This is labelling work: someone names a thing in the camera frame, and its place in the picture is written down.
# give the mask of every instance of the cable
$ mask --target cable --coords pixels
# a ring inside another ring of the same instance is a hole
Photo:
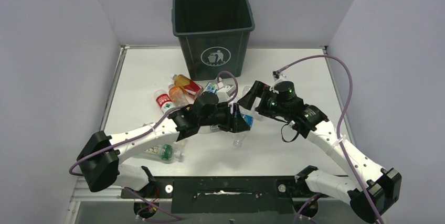
[[[286,141],[283,136],[283,128],[289,124],[290,124],[290,122],[286,123],[285,125],[283,125],[283,127],[281,127],[281,140],[283,140],[283,142],[285,142],[285,143],[290,143],[290,142],[295,141],[295,139],[300,135],[300,132],[297,132],[296,135],[293,137],[293,139],[291,139],[290,141]]]
[[[157,206],[157,205],[151,203],[150,201],[148,201],[148,200],[144,199],[143,197],[141,197],[139,194],[137,194],[137,193],[136,193],[135,191],[133,191],[132,189],[130,189],[130,188],[128,188],[128,187],[124,187],[124,189],[127,190],[129,193],[131,193],[131,194],[132,194],[133,196],[135,196],[136,198],[138,198],[138,199],[142,200],[143,202],[145,202],[146,204],[148,204],[149,206],[154,207],[154,208],[158,209],[159,211],[161,211],[161,212],[163,212],[163,213],[165,213],[165,214],[167,214],[167,215],[170,215],[171,217],[175,218],[175,219],[171,219],[171,220],[150,220],[150,219],[143,219],[144,221],[167,223],[167,222],[175,222],[175,221],[180,221],[180,220],[182,220],[182,218],[181,218],[180,216],[175,215],[175,214],[172,214],[171,212],[168,212],[167,210],[165,210],[165,209],[163,209],[163,208],[161,208],[161,207],[159,207],[159,206]],[[140,213],[142,210],[145,210],[146,208],[148,208],[148,206],[147,206],[147,207],[144,207],[144,208],[142,208],[142,209],[139,209],[139,211],[136,213],[136,215],[139,215],[139,213]]]
[[[349,71],[349,68],[346,66],[346,64],[342,60],[338,59],[335,56],[330,56],[330,55],[314,55],[314,56],[309,56],[309,57],[305,57],[303,59],[296,60],[296,61],[292,62],[291,64],[286,65],[286,66],[280,68],[278,70],[278,72],[282,72],[282,71],[288,69],[290,66],[293,66],[293,65],[295,65],[295,64],[297,64],[299,62],[302,62],[302,61],[305,61],[305,60],[309,60],[309,59],[314,59],[314,58],[329,58],[329,59],[336,60],[338,63],[340,63],[343,66],[343,68],[345,69],[346,74],[348,76],[348,80],[349,80],[349,93],[348,93],[348,97],[347,97],[346,102],[345,102],[345,106],[344,106],[344,108],[342,110],[342,114],[340,115],[340,118],[338,119],[338,124],[337,124],[337,129],[336,129],[337,130],[337,139],[340,139],[340,137],[341,137],[340,136],[340,126],[342,125],[343,118],[345,117],[346,110],[347,110],[347,108],[349,106],[349,103],[351,102],[351,97],[352,97],[352,76],[351,76],[351,72]],[[384,222],[382,220],[382,217],[381,217],[380,213],[377,210],[377,207],[375,206],[373,200],[371,199],[371,196],[369,195],[368,191],[366,190],[365,184],[363,183],[362,179],[360,178],[360,175],[355,170],[354,165],[351,162],[351,158],[349,157],[343,142],[340,142],[340,148],[342,149],[342,152],[343,152],[343,154],[346,157],[346,161],[348,162],[349,167],[351,168],[352,172],[354,173],[355,178],[357,179],[358,183],[360,184],[360,187],[362,188],[362,191],[365,194],[365,197],[368,200],[369,205],[371,206],[374,214],[377,216],[378,222],[376,222],[376,223],[377,224],[384,224]]]
[[[313,199],[315,199],[316,197],[321,196],[321,195],[322,195],[322,194],[320,194],[320,193],[316,193],[316,194],[312,195],[308,200],[306,200],[306,202],[303,204],[303,206],[300,207],[300,210],[298,210],[298,212],[296,212],[296,215],[295,215],[295,217],[293,218],[293,222],[292,222],[292,224],[295,224],[295,223],[296,223],[296,220],[297,220],[298,217],[300,217],[300,216],[308,218],[308,219],[311,220],[313,223],[317,223],[314,219],[312,219],[312,218],[310,218],[310,217],[307,217],[307,216],[304,216],[304,215],[301,215],[301,211],[303,211],[303,209],[309,204],[309,202],[311,202]]]
[[[236,77],[234,76],[234,74],[232,74],[231,72],[226,71],[226,70],[223,70],[218,73],[218,75],[216,76],[216,81],[219,81],[218,79],[221,78],[221,75],[223,73],[230,75],[230,77],[235,81],[235,92],[234,92],[233,96],[227,101],[227,102],[231,102],[236,98],[236,96],[238,94],[238,81],[236,80]]]
[[[157,121],[157,122],[154,124],[153,127],[151,127],[148,131],[142,133],[141,135],[139,135],[139,136],[135,136],[135,137],[132,137],[132,138],[129,138],[129,139],[125,140],[125,141],[118,142],[118,143],[113,144],[113,145],[110,145],[110,146],[108,146],[108,147],[105,147],[105,148],[103,148],[103,149],[100,149],[100,150],[98,150],[98,151],[96,151],[96,152],[93,152],[93,153],[91,153],[91,154],[89,154],[89,155],[87,155],[87,156],[85,156],[85,157],[79,159],[77,162],[75,162],[75,163],[69,168],[69,171],[68,171],[69,174],[71,174],[71,175],[75,175],[75,176],[83,176],[81,173],[75,173],[75,172],[73,172],[74,168],[75,168],[76,166],[78,166],[80,163],[82,163],[83,161],[85,161],[85,160],[87,160],[87,159],[90,159],[90,158],[92,158],[92,157],[94,157],[94,156],[96,156],[96,155],[99,155],[99,154],[101,154],[101,153],[103,153],[103,152],[106,152],[106,151],[108,151],[108,150],[111,150],[111,149],[113,149],[113,148],[116,148],[116,147],[118,147],[118,146],[121,146],[121,145],[123,145],[123,144],[127,144],[127,143],[129,143],[129,142],[138,140],[138,139],[140,139],[141,137],[147,136],[147,135],[150,134],[155,128],[157,128],[157,127],[160,125],[160,123],[161,123],[164,119],[167,118],[167,116],[168,116],[169,114],[171,114],[171,113],[173,113],[173,112],[175,112],[175,111],[177,111],[177,110],[180,110],[180,109],[182,109],[183,107],[185,107],[185,106],[180,106],[180,107],[171,108],[171,109],[167,110],[167,112],[165,112],[165,114],[159,119],[159,121]]]

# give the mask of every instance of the trash bin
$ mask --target trash bin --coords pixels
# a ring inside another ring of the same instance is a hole
[[[255,28],[248,0],[173,0],[172,23],[192,80],[241,75]]]

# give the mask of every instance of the white cable clip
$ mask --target white cable clip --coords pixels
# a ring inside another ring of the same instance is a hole
[[[332,145],[331,148],[329,148],[329,150],[326,151],[326,154],[330,157],[332,152],[334,151],[334,149],[337,147],[337,145],[342,142],[343,140],[346,139],[346,135],[341,136],[339,139],[337,139],[337,141],[335,141]]]

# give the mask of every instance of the purple cable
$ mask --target purple cable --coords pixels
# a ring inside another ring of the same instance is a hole
[[[162,209],[159,206],[151,203],[150,201],[148,201],[148,200],[144,199],[143,197],[141,197],[139,194],[135,193],[132,189],[130,189],[128,187],[124,187],[124,189],[127,190],[129,193],[131,193],[136,198],[138,198],[138,199],[142,200],[143,202],[145,202],[146,204],[148,204],[149,206],[155,207],[155,208],[159,209],[159,211],[161,211],[161,212],[163,212],[163,213],[165,213],[167,215],[170,215],[173,218],[176,218],[176,219],[173,219],[173,220],[150,220],[150,219],[145,219],[145,221],[148,221],[148,222],[159,222],[159,223],[168,223],[168,222],[176,222],[176,221],[182,220],[182,218],[180,216],[172,214],[171,212],[168,212],[167,210]],[[146,208],[147,207],[144,207],[144,208],[140,209],[136,214],[138,215],[142,210],[144,210]]]
[[[164,119],[166,119],[167,116],[168,116],[170,113],[172,113],[172,112],[174,112],[174,111],[177,111],[177,110],[179,110],[179,109],[181,109],[181,108],[183,108],[183,107],[184,107],[184,106],[176,107],[176,108],[171,108],[171,109],[167,110],[167,112],[165,112],[165,114],[161,117],[161,119],[159,119],[159,121],[156,122],[152,128],[150,128],[148,131],[142,133],[141,135],[139,135],[139,136],[135,136],[135,137],[129,138],[129,139],[125,140],[125,141],[118,142],[118,143],[113,144],[113,145],[111,145],[111,146],[105,147],[105,148],[103,148],[103,149],[100,149],[100,150],[98,150],[98,151],[96,151],[96,152],[93,152],[93,153],[91,153],[91,154],[89,154],[89,155],[87,155],[87,156],[85,156],[85,157],[79,159],[77,162],[75,162],[75,163],[69,168],[69,171],[68,171],[69,174],[71,174],[71,175],[76,175],[76,176],[83,176],[81,173],[75,173],[75,172],[73,172],[74,168],[75,168],[76,166],[78,166],[80,163],[82,163],[83,161],[85,161],[85,160],[87,160],[87,159],[90,159],[90,158],[92,158],[92,157],[94,157],[94,156],[96,156],[96,155],[99,155],[99,154],[101,154],[101,153],[103,153],[103,152],[106,152],[106,151],[108,151],[108,150],[111,150],[111,149],[113,149],[113,148],[116,148],[116,147],[118,147],[118,146],[121,146],[121,145],[123,145],[123,144],[127,144],[127,143],[129,143],[129,142],[131,142],[131,141],[135,141],[135,140],[137,140],[137,139],[140,139],[141,137],[147,136],[147,135],[150,134],[155,128],[157,128],[157,127],[159,126],[159,124],[160,124]]]
[[[234,93],[233,96],[227,101],[227,102],[231,102],[231,101],[233,101],[233,100],[236,98],[236,96],[237,96],[237,94],[238,94],[238,81],[236,80],[236,77],[234,76],[234,74],[232,74],[231,72],[226,71],[226,70],[223,70],[223,71],[221,71],[221,72],[218,73],[218,75],[216,76],[216,81],[219,81],[218,79],[221,78],[221,75],[222,75],[223,73],[226,73],[226,74],[230,75],[230,77],[235,81],[235,93]]]
[[[335,56],[330,56],[330,55],[314,55],[314,56],[309,56],[309,57],[305,57],[303,59],[296,60],[293,63],[280,68],[278,71],[282,72],[282,71],[288,69],[290,66],[293,66],[293,65],[295,65],[295,64],[297,64],[299,62],[302,62],[302,61],[305,61],[305,60],[309,60],[309,59],[314,59],[314,58],[329,58],[329,59],[336,60],[338,63],[340,63],[343,66],[343,68],[345,69],[346,74],[348,76],[348,79],[349,79],[349,93],[348,93],[348,97],[346,99],[345,107],[342,110],[342,114],[340,115],[340,118],[338,119],[338,124],[337,124],[337,138],[340,139],[340,137],[341,137],[340,136],[340,126],[342,125],[343,118],[345,117],[346,110],[347,110],[347,108],[349,106],[349,103],[351,102],[351,97],[352,97],[352,76],[351,76],[351,72],[349,71],[349,68],[346,66],[346,64],[342,60],[338,59]],[[373,200],[371,199],[371,196],[369,195],[369,192],[366,190],[365,184],[362,182],[362,179],[360,178],[360,175],[355,170],[354,165],[352,164],[352,161],[351,161],[351,159],[350,159],[350,157],[349,157],[349,155],[348,155],[348,153],[346,151],[346,148],[345,148],[343,142],[341,142],[341,141],[340,141],[340,147],[341,147],[341,149],[343,151],[343,154],[346,157],[346,161],[348,162],[349,167],[351,168],[352,172],[354,173],[355,178],[357,179],[358,183],[360,184],[360,187],[362,188],[362,191],[365,194],[365,197],[368,200],[369,205],[371,206],[374,214],[377,216],[378,222],[376,222],[376,223],[377,224],[384,224],[380,213],[378,212],[378,210],[377,210]]]
[[[306,200],[306,202],[303,204],[303,206],[300,207],[300,209],[298,210],[298,212],[296,212],[295,217],[293,218],[293,222],[292,224],[295,224],[296,220],[298,219],[299,216],[303,216],[306,218],[309,218],[307,216],[301,215],[301,211],[303,211],[303,209],[309,204],[309,202],[311,202],[313,199],[315,199],[317,196],[321,196],[320,193],[316,193],[314,195],[312,195],[308,200]]]

